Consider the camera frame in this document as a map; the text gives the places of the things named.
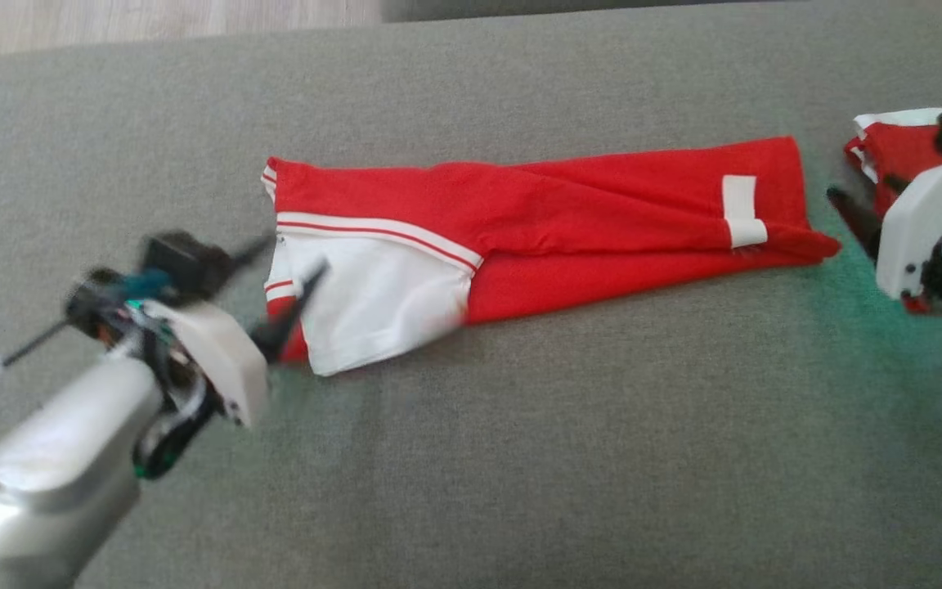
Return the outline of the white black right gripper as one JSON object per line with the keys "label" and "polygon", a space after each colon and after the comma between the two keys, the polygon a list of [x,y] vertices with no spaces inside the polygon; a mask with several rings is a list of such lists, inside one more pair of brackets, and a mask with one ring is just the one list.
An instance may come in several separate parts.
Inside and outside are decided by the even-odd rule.
{"label": "white black right gripper", "polygon": [[942,238],[942,165],[915,179],[895,173],[883,175],[883,186],[900,196],[882,223],[848,191],[829,186],[826,197],[859,242],[871,264],[876,283],[892,299],[921,294],[921,268]]}

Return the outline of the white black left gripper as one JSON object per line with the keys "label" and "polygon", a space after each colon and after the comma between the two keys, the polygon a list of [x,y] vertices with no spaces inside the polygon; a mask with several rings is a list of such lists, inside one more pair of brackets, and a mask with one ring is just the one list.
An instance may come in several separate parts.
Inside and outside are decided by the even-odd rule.
{"label": "white black left gripper", "polygon": [[[264,234],[228,251],[228,272],[257,263],[274,243],[276,234]],[[266,289],[267,314],[248,334],[212,303],[175,308],[149,299],[143,313],[163,323],[169,338],[201,369],[222,400],[225,415],[253,429],[269,399],[267,364],[280,364],[287,357],[302,333],[302,316],[329,270],[328,262],[319,261],[304,276],[271,283]]]}

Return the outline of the red shorts with white waistband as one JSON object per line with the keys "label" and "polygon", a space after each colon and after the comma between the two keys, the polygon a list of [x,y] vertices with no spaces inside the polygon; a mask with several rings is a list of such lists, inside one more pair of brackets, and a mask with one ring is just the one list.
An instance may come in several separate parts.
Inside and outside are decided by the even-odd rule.
{"label": "red shorts with white waistband", "polygon": [[852,164],[873,183],[873,198],[867,206],[879,218],[899,196],[883,186],[883,175],[895,173],[916,178],[942,165],[935,149],[937,116],[942,108],[923,108],[886,113],[868,113],[854,120],[856,135],[846,146]]}

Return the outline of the red Bulls 23 jersey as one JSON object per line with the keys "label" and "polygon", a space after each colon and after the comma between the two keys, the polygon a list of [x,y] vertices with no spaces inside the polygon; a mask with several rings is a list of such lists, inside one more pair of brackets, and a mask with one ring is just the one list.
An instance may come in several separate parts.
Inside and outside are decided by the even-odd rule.
{"label": "red Bulls 23 jersey", "polygon": [[525,164],[344,169],[270,158],[268,312],[306,309],[281,358],[328,376],[464,326],[832,258],[799,146]]}

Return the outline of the grey sofa seat cushion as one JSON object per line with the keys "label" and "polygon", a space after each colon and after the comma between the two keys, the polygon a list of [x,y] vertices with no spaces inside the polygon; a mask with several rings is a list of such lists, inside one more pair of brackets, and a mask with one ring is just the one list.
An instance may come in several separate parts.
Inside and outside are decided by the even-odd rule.
{"label": "grey sofa seat cushion", "polygon": [[942,589],[942,317],[825,198],[942,105],[942,0],[655,7],[0,59],[0,349],[149,232],[267,230],[277,155],[527,163],[792,135],[811,268],[505,321],[216,421],[81,589]]}

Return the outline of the grey sofa back cushion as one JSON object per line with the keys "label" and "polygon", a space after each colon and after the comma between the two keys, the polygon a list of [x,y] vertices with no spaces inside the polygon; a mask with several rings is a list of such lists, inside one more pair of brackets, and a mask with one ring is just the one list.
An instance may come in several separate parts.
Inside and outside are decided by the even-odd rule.
{"label": "grey sofa back cushion", "polygon": [[535,16],[562,12],[630,10],[730,3],[806,2],[807,0],[379,0],[385,23],[448,21],[490,16]]}

